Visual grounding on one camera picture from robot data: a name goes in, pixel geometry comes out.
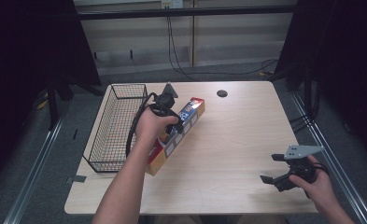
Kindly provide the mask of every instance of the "wooden table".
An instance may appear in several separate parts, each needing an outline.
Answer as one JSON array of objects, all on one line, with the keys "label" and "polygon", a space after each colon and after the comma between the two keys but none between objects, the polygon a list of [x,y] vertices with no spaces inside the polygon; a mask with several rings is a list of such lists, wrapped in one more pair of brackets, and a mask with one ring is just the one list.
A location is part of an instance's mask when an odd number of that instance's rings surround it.
[{"label": "wooden table", "polygon": [[[273,153],[297,145],[282,105],[270,82],[172,83],[178,112],[191,97],[205,99],[205,113],[190,129],[166,164],[145,176],[141,214],[289,214],[314,213],[301,189],[279,192],[259,175],[277,177],[288,171]],[[165,83],[146,84],[160,94]],[[225,90],[227,97],[217,96]],[[91,150],[96,125],[86,151]],[[94,214],[115,174],[97,174],[84,160],[65,204],[68,214]]]}]

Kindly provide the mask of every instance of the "metal rail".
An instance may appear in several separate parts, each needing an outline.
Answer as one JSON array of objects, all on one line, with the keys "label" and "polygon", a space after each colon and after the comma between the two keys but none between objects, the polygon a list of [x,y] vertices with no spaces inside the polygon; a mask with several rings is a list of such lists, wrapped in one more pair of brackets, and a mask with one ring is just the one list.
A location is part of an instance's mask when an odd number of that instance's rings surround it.
[{"label": "metal rail", "polygon": [[[298,110],[300,111],[300,114],[304,116],[305,109],[303,100],[297,94],[292,94],[292,98]],[[346,198],[348,199],[349,203],[357,214],[360,223],[367,224],[367,205],[364,202],[363,198],[360,196],[360,194],[352,184],[351,180],[349,179],[348,175],[344,171],[343,167],[341,166],[340,162],[335,157],[334,153],[332,152],[332,148],[329,146],[317,124],[314,121],[310,123],[305,117],[303,117],[303,119],[307,125],[308,130],[314,137],[315,141],[317,141],[317,144],[319,146],[325,147],[325,150],[322,151],[322,154],[326,158],[329,167],[332,168],[337,182],[339,183],[341,189],[346,195]]]},{"label": "metal rail", "polygon": [[4,224],[20,223],[26,206],[29,203],[33,191],[35,190],[35,184],[41,175],[41,171],[43,170],[44,164],[47,161],[47,157],[51,152],[52,146],[58,136],[59,131],[61,130],[69,106],[70,103],[56,123],[55,127],[49,131],[46,140],[44,141],[44,144],[35,160],[32,170],[23,184],[20,194],[17,196],[14,204],[12,204],[10,210],[8,211]]},{"label": "metal rail", "polygon": [[322,6],[297,7],[297,6],[269,6],[269,7],[204,7],[204,8],[171,8],[147,9],[130,11],[89,11],[69,14],[38,15],[27,12],[28,17],[54,20],[111,20],[154,17],[182,17],[182,16],[216,16],[216,15],[242,15],[242,14],[273,14],[273,13],[306,13],[318,11]]}]

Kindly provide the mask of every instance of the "wire basket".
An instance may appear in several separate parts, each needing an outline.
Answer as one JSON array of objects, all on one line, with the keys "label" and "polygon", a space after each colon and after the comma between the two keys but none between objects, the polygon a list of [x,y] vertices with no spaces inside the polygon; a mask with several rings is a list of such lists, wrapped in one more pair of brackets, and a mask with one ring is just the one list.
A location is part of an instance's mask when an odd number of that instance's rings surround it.
[{"label": "wire basket", "polygon": [[145,84],[111,85],[89,158],[97,173],[118,172],[126,160],[126,143],[134,116],[146,100]]}]

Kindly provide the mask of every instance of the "product box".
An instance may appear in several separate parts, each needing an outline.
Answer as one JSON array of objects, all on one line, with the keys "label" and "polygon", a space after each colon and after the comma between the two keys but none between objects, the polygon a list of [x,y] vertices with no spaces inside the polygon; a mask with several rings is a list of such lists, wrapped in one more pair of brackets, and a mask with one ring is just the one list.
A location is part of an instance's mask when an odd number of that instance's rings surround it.
[{"label": "product box", "polygon": [[194,123],[205,112],[205,100],[192,97],[189,102],[180,110],[178,115],[183,120],[183,132],[177,133],[174,128],[170,134],[162,133],[156,139],[154,147],[148,155],[148,165],[146,173],[156,175],[168,157],[179,144],[180,140],[194,125]]}]

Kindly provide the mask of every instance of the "human hand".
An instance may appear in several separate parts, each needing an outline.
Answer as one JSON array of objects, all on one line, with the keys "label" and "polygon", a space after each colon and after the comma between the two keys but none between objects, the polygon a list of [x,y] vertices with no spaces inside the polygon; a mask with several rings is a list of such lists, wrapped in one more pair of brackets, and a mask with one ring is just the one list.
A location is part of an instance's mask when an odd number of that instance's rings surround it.
[{"label": "human hand", "polygon": [[146,108],[137,123],[135,135],[136,142],[146,141],[153,143],[168,124],[176,124],[178,118],[174,116],[160,117],[155,115],[150,108]]},{"label": "human hand", "polygon": [[[318,163],[318,160],[312,155],[309,155],[308,159],[315,165]],[[326,172],[317,169],[316,176],[317,180],[312,184],[306,182],[297,175],[291,175],[289,180],[293,184],[305,190],[305,192],[314,202],[319,213],[325,214],[326,212],[330,212],[331,208],[339,207],[340,204],[334,195],[331,180]]]}]

